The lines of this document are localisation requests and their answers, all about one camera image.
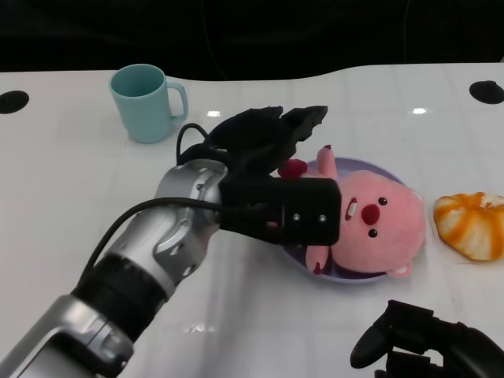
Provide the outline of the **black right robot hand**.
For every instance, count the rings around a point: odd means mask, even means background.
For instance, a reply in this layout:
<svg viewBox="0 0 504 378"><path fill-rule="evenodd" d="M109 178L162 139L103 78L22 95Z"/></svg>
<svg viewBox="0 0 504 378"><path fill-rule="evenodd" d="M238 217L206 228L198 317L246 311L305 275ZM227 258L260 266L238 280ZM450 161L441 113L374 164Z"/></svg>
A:
<svg viewBox="0 0 504 378"><path fill-rule="evenodd" d="M358 340L350 365L363 369L383 356L376 377L503 376L503 349L482 331L395 300Z"/></svg>

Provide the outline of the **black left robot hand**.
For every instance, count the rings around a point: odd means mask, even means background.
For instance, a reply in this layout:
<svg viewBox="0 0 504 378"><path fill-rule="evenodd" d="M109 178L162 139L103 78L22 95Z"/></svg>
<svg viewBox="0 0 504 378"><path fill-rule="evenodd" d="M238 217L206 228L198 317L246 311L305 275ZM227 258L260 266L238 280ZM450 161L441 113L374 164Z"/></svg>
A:
<svg viewBox="0 0 504 378"><path fill-rule="evenodd" d="M231 158L229 170L244 176L271 173L296 152L328 113L327 106L282 106L248 109L220 123L208 137L210 146Z"/></svg>

